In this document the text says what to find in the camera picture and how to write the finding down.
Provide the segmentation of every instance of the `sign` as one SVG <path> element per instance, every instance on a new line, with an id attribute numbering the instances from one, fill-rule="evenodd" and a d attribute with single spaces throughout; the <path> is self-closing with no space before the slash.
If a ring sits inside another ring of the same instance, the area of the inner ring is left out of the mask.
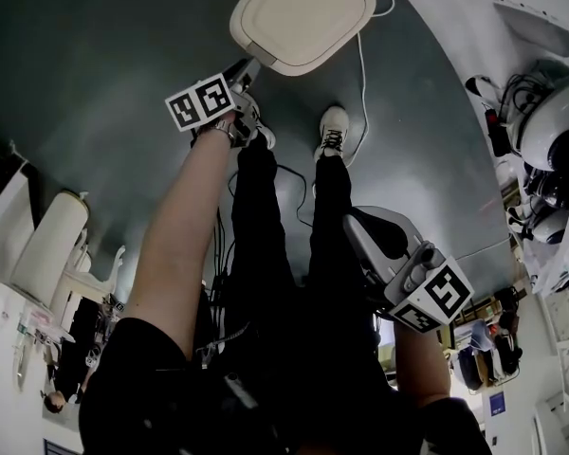
<path id="1" fill-rule="evenodd" d="M 503 413 L 505 411 L 504 392 L 498 392 L 490 396 L 489 405 L 491 406 L 491 416 Z"/>
<path id="2" fill-rule="evenodd" d="M 202 126 L 234 109 L 223 74 L 217 74 L 164 101 L 180 132 Z"/>

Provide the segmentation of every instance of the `blue sign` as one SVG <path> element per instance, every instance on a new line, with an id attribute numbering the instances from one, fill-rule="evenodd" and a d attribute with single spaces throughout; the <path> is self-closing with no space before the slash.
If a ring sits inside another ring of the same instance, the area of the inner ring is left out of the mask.
<path id="1" fill-rule="evenodd" d="M 498 392 L 489 397 L 489 404 L 491 405 L 491 416 L 503 413 L 505 411 L 504 392 Z"/>

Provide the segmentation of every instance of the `wire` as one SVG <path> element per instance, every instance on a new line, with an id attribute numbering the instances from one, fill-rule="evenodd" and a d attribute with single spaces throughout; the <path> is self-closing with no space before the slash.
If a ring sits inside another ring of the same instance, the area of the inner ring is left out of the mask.
<path id="1" fill-rule="evenodd" d="M 516 102 L 516 97 L 517 97 L 517 95 L 518 95 L 519 93 L 525 93 L 525 99 L 524 99 L 524 100 L 525 100 L 525 103 L 523 104 L 524 107 L 523 107 L 522 105 L 519 106 L 519 104 Z M 514 107 L 515 107 L 518 111 L 520 111 L 521 113 L 523 113 L 524 115 L 526 115 L 526 114 L 527 114 L 526 109 L 527 109 L 527 107 L 528 107 L 529 105 L 533 104 L 534 107 L 535 107 L 536 104 L 539 104 L 539 103 L 540 103 L 539 100 L 535 101 L 535 94 L 536 94 L 536 91 L 535 91 L 534 88 L 531 88 L 531 87 L 517 87 L 517 88 L 514 90 L 514 93 L 512 94 L 512 102 L 514 103 Z"/>
<path id="2" fill-rule="evenodd" d="M 510 92 L 510 90 L 514 86 L 517 86 L 523 82 L 525 84 L 527 84 L 527 86 L 519 87 L 519 88 L 515 89 L 514 94 L 512 95 L 512 101 L 513 101 L 515 107 L 521 113 L 524 113 L 524 111 L 521 110 L 519 106 L 517 106 L 516 101 L 515 101 L 517 92 L 519 92 L 519 91 L 528 92 L 528 93 L 533 94 L 534 96 L 537 95 L 538 97 L 540 97 L 542 99 L 545 98 L 551 92 L 551 89 L 546 84 L 544 84 L 543 82 L 540 82 L 537 78 L 534 78 L 531 75 L 513 74 L 512 76 L 510 76 L 510 79 L 505 84 L 504 94 L 502 95 L 502 100 L 501 100 L 500 112 L 498 113 L 498 117 L 500 120 L 502 120 L 502 118 L 503 118 L 502 112 L 504 111 L 504 106 L 507 103 L 506 98 L 508 97 L 508 93 Z"/>
<path id="3" fill-rule="evenodd" d="M 303 182 L 303 199 L 302 202 L 300 203 L 300 205 L 297 207 L 297 209 L 295 210 L 295 215 L 297 216 L 297 220 L 302 223 L 305 224 L 306 226 L 308 226 L 309 228 L 312 228 L 312 225 L 310 223 L 306 223 L 301 217 L 300 217 L 300 210 L 303 207 L 303 204 L 305 204 L 305 197 L 307 195 L 307 181 L 305 180 L 305 177 L 303 175 L 301 175 L 299 172 L 294 171 L 293 169 L 290 169 L 289 167 L 286 167 L 286 165 L 280 165 L 278 164 L 278 167 L 283 169 L 284 171 L 287 171 L 289 173 L 292 173 L 293 175 L 297 175 Z"/>
<path id="4" fill-rule="evenodd" d="M 392 6 L 389 9 L 387 9 L 383 13 L 374 13 L 373 15 L 371 15 L 371 18 L 375 19 L 376 17 L 385 17 L 389 13 L 392 13 L 392 10 L 394 10 L 395 8 L 396 8 L 396 1 L 392 0 Z"/>
<path id="5" fill-rule="evenodd" d="M 537 216 L 538 213 L 535 212 L 535 210 L 533 209 L 533 204 L 531 204 L 531 199 L 532 199 L 532 198 L 533 198 L 533 196 L 529 197 L 529 208 L 531 209 L 531 213 L 532 213 L 534 216 Z"/>
<path id="6" fill-rule="evenodd" d="M 219 266 L 217 265 L 217 229 L 216 226 L 212 229 L 212 266 L 215 269 L 215 272 L 219 270 Z"/>
<path id="7" fill-rule="evenodd" d="M 292 173 L 293 175 L 297 175 L 303 182 L 303 199 L 302 202 L 300 203 L 300 205 L 297 207 L 297 210 L 295 211 L 295 215 L 297 216 L 297 220 L 302 223 L 305 224 L 306 226 L 308 226 L 309 228 L 312 228 L 312 225 L 310 223 L 305 222 L 301 217 L 300 217 L 300 210 L 302 209 L 303 205 L 305 204 L 305 197 L 307 195 L 307 180 L 305 180 L 305 177 L 303 175 L 301 175 L 299 172 L 294 171 L 293 169 L 291 169 L 290 167 L 286 167 L 286 165 L 281 165 L 276 164 L 276 166 L 279 169 L 283 169 L 284 171 L 287 171 L 289 173 Z M 232 175 L 232 177 L 229 178 L 228 180 L 228 191 L 229 194 L 233 197 L 234 196 L 234 191 L 231 189 L 231 182 L 232 180 L 234 180 L 234 178 L 238 175 L 238 171 L 234 172 L 234 174 Z"/>
<path id="8" fill-rule="evenodd" d="M 201 352 L 201 351 L 206 350 L 206 349 L 212 349 L 213 347 L 217 347 L 219 344 L 225 344 L 226 342 L 228 342 L 230 340 L 234 340 L 235 338 L 241 336 L 246 331 L 246 329 L 249 327 L 249 325 L 250 325 L 250 322 L 247 322 L 247 325 L 245 325 L 239 331 L 234 332 L 231 336 L 219 338 L 218 340 L 214 340 L 213 342 L 209 342 L 206 346 L 199 347 L 198 349 L 196 349 L 196 351 Z"/>
<path id="9" fill-rule="evenodd" d="M 226 229 L 221 219 L 221 210 L 217 208 L 217 226 L 219 227 L 219 271 L 224 270 L 224 253 L 226 250 Z"/>
<path id="10" fill-rule="evenodd" d="M 231 245 L 229 245 L 228 248 L 228 254 L 226 255 L 226 272 L 228 272 L 228 266 L 229 266 L 229 254 L 231 253 L 232 249 L 234 248 L 234 245 L 236 244 L 236 240 L 234 239 L 234 241 L 231 242 Z"/>
<path id="11" fill-rule="evenodd" d="M 494 245 L 483 247 L 482 249 L 479 249 L 478 251 L 474 251 L 473 253 L 469 253 L 469 254 L 466 254 L 464 256 L 460 256 L 459 258 L 455 258 L 455 261 L 458 262 L 460 260 L 464 260 L 465 258 L 469 258 L 470 256 L 474 256 L 474 255 L 477 255 L 477 254 L 482 253 L 484 251 L 487 251 L 489 249 L 492 249 L 494 247 L 501 246 L 501 245 L 503 245 L 509 241 L 510 241 L 510 237 L 508 236 L 507 238 L 503 239 L 499 243 L 495 243 Z"/>
<path id="12" fill-rule="evenodd" d="M 392 0 L 392 6 L 382 13 L 374 13 L 371 18 L 384 17 L 392 13 L 396 7 L 396 1 Z M 364 130 L 362 130 L 362 135 L 360 136 L 360 141 L 358 142 L 357 148 L 352 153 L 352 157 L 347 162 L 346 167 L 350 167 L 357 158 L 357 154 L 360 151 L 360 147 L 364 143 L 365 138 L 369 135 L 369 130 L 371 129 L 371 123 L 369 122 L 369 116 L 367 114 L 367 103 L 365 101 L 365 95 L 367 92 L 367 74 L 364 65 L 364 56 L 362 54 L 362 39 L 360 38 L 360 32 L 357 34 L 358 40 L 358 58 L 360 59 L 360 73 L 362 76 L 362 92 L 360 94 L 362 100 L 362 114 L 364 115 Z"/>

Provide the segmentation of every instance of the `wrist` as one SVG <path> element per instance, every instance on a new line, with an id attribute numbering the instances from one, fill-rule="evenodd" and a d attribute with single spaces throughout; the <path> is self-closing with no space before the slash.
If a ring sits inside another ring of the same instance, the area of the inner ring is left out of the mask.
<path id="1" fill-rule="evenodd" d="M 230 136 L 227 133 L 225 133 L 223 130 L 207 126 L 201 129 L 198 133 L 199 133 L 198 139 L 204 140 L 205 138 L 211 137 L 211 140 L 224 142 L 227 143 L 229 147 L 232 147 Z"/>
<path id="2" fill-rule="evenodd" d="M 231 148 L 234 148 L 236 144 L 236 128 L 234 127 L 233 120 L 229 119 L 229 115 L 225 115 L 216 119 L 215 121 L 212 121 L 211 123 L 207 123 L 206 125 L 203 125 L 200 130 L 198 130 L 198 134 L 200 136 L 206 135 L 208 133 L 218 133 L 224 137 L 227 137 Z"/>

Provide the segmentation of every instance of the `shoelace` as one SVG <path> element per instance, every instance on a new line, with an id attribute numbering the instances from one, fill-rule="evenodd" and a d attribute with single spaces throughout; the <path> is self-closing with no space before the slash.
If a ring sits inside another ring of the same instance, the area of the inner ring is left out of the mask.
<path id="1" fill-rule="evenodd" d="M 255 106 L 251 106 L 251 117 L 255 120 L 255 130 L 262 133 L 262 130 L 266 127 L 259 117 L 259 112 Z"/>
<path id="2" fill-rule="evenodd" d="M 324 138 L 324 143 L 322 144 L 324 148 L 330 148 L 341 152 L 341 143 L 343 142 L 343 133 L 340 130 L 327 130 L 326 137 Z"/>

